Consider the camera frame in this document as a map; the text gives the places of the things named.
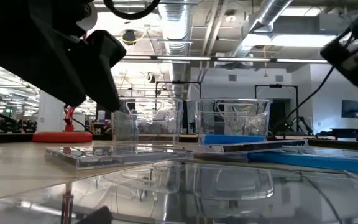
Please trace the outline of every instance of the clear plastic box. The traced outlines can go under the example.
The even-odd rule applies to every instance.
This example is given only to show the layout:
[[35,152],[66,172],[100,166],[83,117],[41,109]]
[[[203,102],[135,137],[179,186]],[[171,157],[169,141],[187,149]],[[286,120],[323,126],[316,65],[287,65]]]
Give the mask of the clear plastic box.
[[234,144],[266,140],[269,100],[200,99],[196,127],[200,144]]
[[187,150],[147,146],[76,146],[47,148],[45,157],[75,166],[77,170],[84,170],[166,159],[191,159],[193,153]]
[[172,98],[121,98],[112,113],[115,145],[176,146],[179,142],[183,101]]

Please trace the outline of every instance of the ceiling light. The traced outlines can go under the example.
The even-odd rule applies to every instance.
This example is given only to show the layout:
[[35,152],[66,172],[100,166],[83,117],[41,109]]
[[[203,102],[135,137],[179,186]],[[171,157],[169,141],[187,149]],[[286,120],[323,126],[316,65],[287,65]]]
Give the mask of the ceiling light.
[[256,45],[268,46],[272,45],[272,41],[267,35],[248,34],[242,41],[241,45],[251,47]]
[[217,58],[222,62],[269,62],[269,58]]
[[170,44],[192,44],[192,40],[165,40],[165,39],[158,39],[157,42],[161,43],[170,43]]
[[132,59],[132,60],[150,60],[152,57],[150,56],[130,56],[130,55],[127,55],[127,56],[124,56],[124,60],[125,59]]
[[27,101],[23,101],[23,103],[27,104],[27,105],[31,105],[31,106],[38,106],[38,103],[30,103]]
[[210,61],[211,57],[177,57],[177,56],[157,56],[158,60],[200,60]]
[[324,10],[325,7],[313,7],[313,6],[306,6],[306,7],[287,7],[280,16],[317,16]]
[[283,63],[327,63],[326,60],[313,60],[313,59],[277,59],[277,62],[283,62]]
[[22,105],[22,104],[23,104],[22,102],[17,102],[17,101],[10,101],[9,103],[13,103],[13,104],[20,104],[20,105]]
[[9,91],[5,88],[0,88],[0,94],[8,95]]
[[33,106],[24,106],[25,109],[32,109],[32,110],[37,110],[38,108],[33,107]]
[[[104,4],[95,4],[95,7],[106,7]],[[114,4],[116,8],[144,8],[143,4]]]
[[323,47],[334,35],[276,35],[271,45],[284,47]]

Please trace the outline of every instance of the transparent container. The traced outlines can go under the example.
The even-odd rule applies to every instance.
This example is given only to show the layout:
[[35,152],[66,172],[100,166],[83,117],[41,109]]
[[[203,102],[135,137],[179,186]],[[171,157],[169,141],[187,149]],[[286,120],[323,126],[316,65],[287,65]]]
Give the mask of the transparent container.
[[114,145],[176,146],[183,101],[172,98],[121,98],[112,113]]
[[196,127],[200,144],[234,144],[266,140],[269,100],[200,99]]

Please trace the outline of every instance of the red object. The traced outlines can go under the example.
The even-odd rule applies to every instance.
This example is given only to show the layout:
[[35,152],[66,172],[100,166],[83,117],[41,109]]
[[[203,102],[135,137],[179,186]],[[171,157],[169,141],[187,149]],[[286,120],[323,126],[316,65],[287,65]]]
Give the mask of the red object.
[[32,136],[33,142],[92,142],[92,134],[88,132],[41,131]]
[[66,122],[65,131],[72,132],[72,131],[74,131],[74,125],[73,125],[74,108],[72,108],[71,106],[65,105],[63,110],[66,114],[66,116],[65,116],[65,122]]
[[65,105],[65,131],[41,131],[32,136],[33,142],[92,142],[92,134],[88,132],[74,132],[73,113],[74,108]]
[[66,124],[65,126],[65,132],[73,132],[74,131],[74,125],[72,124]]

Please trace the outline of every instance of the wall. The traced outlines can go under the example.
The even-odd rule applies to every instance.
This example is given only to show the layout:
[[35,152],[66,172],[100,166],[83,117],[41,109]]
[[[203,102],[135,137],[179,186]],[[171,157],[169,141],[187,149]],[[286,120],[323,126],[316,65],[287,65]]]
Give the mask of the wall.
[[[329,65],[310,65],[313,91],[320,85]],[[358,120],[341,118],[342,100],[357,100],[358,88],[334,70],[325,85],[312,98],[313,126],[315,131],[330,128],[358,128]]]
[[[199,73],[198,68],[191,69],[192,80],[197,80]],[[236,82],[229,82],[228,75],[237,75]],[[201,88],[203,98],[254,98],[255,85],[276,84],[275,76],[283,75],[284,82],[282,85],[291,85],[291,73],[284,69],[268,69],[268,77],[264,77],[265,70],[255,71],[253,69],[208,69]],[[194,100],[198,98],[195,90],[190,90],[190,97]],[[257,97],[259,99],[295,99],[295,91],[286,88],[273,89],[268,87],[258,87]]]
[[37,131],[62,131],[65,129],[64,103],[40,91]]
[[[298,86],[299,103],[312,92],[310,69],[310,65],[305,65],[292,73],[292,83]],[[311,100],[299,108],[299,115],[303,116],[310,124],[313,123],[313,106]]]

